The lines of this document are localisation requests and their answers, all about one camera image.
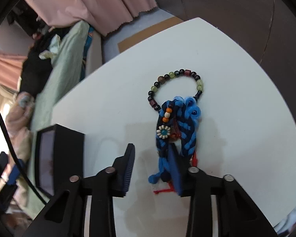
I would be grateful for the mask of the black open jewelry box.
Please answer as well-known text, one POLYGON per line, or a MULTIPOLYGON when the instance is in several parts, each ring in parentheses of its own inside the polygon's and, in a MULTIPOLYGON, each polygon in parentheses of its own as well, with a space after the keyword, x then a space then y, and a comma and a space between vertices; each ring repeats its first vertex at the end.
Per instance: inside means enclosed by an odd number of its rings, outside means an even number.
POLYGON ((85 134, 59 124, 37 132, 35 186, 48 198, 70 177, 84 177, 84 140, 85 134))

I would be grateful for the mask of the pink fleece blanket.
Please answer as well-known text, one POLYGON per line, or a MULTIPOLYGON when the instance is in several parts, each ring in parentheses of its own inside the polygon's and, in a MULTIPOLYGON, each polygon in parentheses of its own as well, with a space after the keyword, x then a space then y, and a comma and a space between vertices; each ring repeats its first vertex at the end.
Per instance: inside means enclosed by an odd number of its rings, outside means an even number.
POLYGON ((35 99, 27 92, 17 95, 15 103, 6 117, 6 127, 17 156, 26 157, 29 154, 32 133, 28 129, 35 99))

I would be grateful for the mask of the pink curtain left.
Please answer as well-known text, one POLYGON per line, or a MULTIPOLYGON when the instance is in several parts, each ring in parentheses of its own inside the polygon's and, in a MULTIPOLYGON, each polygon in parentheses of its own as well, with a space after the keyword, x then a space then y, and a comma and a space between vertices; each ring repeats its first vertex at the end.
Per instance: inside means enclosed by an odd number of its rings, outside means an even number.
POLYGON ((18 82, 26 56, 9 54, 0 50, 0 84, 18 90, 18 82))

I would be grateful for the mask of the pink curtain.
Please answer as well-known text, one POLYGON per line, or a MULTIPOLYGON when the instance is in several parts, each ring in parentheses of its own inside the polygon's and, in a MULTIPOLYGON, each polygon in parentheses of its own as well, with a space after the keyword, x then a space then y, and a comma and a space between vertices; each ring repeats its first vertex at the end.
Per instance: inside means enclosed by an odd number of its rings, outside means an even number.
POLYGON ((9 54, 0 50, 0 84, 18 90, 18 82, 26 56, 9 54))
POLYGON ((25 0, 49 26, 65 27, 84 20, 106 36, 141 12, 156 8, 155 0, 25 0))

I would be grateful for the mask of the black clothing pile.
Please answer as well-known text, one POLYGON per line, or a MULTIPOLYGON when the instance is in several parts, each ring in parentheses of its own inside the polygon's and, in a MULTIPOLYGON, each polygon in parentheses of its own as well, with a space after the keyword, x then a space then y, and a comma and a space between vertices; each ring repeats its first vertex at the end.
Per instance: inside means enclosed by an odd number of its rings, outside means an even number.
POLYGON ((42 35, 35 41, 28 52, 27 59, 23 62, 21 72, 21 84, 19 92, 27 92, 34 98, 44 89, 52 72, 51 59, 40 59, 39 54, 47 50, 52 38, 57 34, 62 40, 71 27, 55 28, 42 35))

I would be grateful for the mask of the green bed sheet mattress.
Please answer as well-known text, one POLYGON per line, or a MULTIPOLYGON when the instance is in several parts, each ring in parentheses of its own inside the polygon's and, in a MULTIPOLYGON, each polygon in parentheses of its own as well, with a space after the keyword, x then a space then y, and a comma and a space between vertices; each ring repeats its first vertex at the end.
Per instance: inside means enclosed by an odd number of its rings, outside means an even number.
POLYGON ((90 25, 80 21, 73 25, 60 44, 60 51, 52 63, 52 72, 42 92, 35 99, 30 121, 32 133, 31 157, 27 176, 35 184, 35 148, 39 130, 51 126, 54 106, 81 81, 83 56, 90 25))

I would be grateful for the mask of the flat brown cardboard sheet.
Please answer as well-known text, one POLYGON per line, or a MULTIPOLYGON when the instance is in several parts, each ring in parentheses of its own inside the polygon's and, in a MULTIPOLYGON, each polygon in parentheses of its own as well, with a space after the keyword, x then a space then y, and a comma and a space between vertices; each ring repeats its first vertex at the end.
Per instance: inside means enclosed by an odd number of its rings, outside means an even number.
POLYGON ((119 53, 123 53, 127 49, 133 47, 134 45, 140 43, 143 40, 146 40, 150 38, 153 35, 156 35, 168 28, 171 28, 175 25, 178 25, 182 23, 183 20, 177 17, 171 17, 169 19, 166 19, 162 22, 159 22, 157 24, 154 24, 140 32, 137 32, 136 34, 124 39, 120 43, 117 44, 119 53))

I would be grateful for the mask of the pink curtain centre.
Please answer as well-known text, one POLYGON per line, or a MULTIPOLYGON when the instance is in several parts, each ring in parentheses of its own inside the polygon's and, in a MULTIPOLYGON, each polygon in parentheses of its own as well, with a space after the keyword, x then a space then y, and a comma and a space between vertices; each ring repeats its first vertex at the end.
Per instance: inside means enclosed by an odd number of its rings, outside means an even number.
POLYGON ((49 26, 65 27, 84 20, 106 36, 141 12, 156 8, 155 0, 25 0, 49 26))

